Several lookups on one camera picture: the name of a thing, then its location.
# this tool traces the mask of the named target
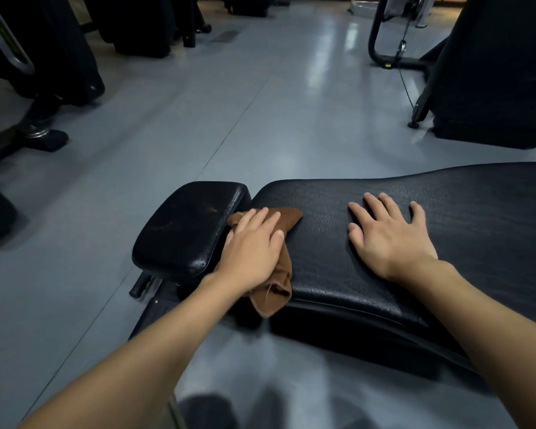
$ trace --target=gray floor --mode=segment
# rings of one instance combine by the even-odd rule
[[[64,149],[0,163],[0,190],[23,216],[0,244],[0,428],[127,339],[144,307],[127,295],[139,273],[131,247],[186,182],[236,180],[254,194],[283,178],[536,160],[536,149],[436,139],[428,123],[409,130],[399,74],[370,67],[371,21],[345,4],[294,0],[268,19],[202,6],[212,35],[164,60],[119,56],[89,35],[106,94],[57,118],[71,137]],[[453,14],[410,30],[409,51],[438,42]],[[402,28],[386,24],[379,49],[394,52]],[[232,42],[212,42],[231,30],[239,32]],[[420,75],[403,75],[416,99]],[[27,105],[0,80],[0,129]],[[450,373],[425,380],[227,325],[206,340],[177,392],[229,403],[242,427],[514,427],[494,397]]]

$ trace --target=brown cloth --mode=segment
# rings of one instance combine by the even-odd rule
[[[281,216],[272,234],[276,230],[282,230],[285,238],[288,231],[292,230],[292,227],[302,218],[302,211],[296,208],[270,208],[264,221],[276,212],[279,212]],[[229,216],[226,222],[235,229],[243,215],[242,212],[236,212]],[[292,260],[286,248],[286,242],[282,245],[278,263],[268,280],[254,288],[249,296],[252,305],[263,318],[271,317],[290,301],[292,298]]]

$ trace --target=black leather bench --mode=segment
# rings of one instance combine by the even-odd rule
[[[293,297],[283,311],[327,313],[370,325],[468,366],[462,349],[436,319],[405,290],[373,275],[348,243],[347,225],[354,218],[347,204],[361,202],[364,192],[390,194],[407,219],[406,205],[418,201],[440,258],[488,295],[536,321],[534,162],[387,179],[276,181],[252,200],[247,188],[234,182],[187,184],[151,217],[133,249],[133,261],[146,277],[164,279],[133,335],[176,304],[173,283],[187,294],[214,268],[230,214],[292,206],[304,215],[286,239],[294,276]]]

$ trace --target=person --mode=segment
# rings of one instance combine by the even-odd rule
[[[497,303],[439,260],[425,212],[416,202],[407,223],[387,195],[366,193],[374,217],[349,208],[349,239],[379,277],[414,294],[462,345],[516,424],[536,429],[536,323]],[[275,214],[251,210],[226,239],[218,269],[183,303],[79,377],[30,415],[23,429],[146,428],[207,333],[276,265],[283,234]]]

